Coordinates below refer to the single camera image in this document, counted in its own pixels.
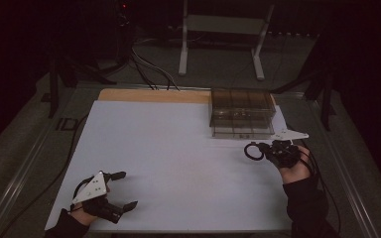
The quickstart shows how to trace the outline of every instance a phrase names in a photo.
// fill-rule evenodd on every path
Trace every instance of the transparent storage box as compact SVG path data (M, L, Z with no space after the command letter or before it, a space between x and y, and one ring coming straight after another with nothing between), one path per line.
M274 134L275 105L262 89L213 88L209 126L214 138L268 139Z

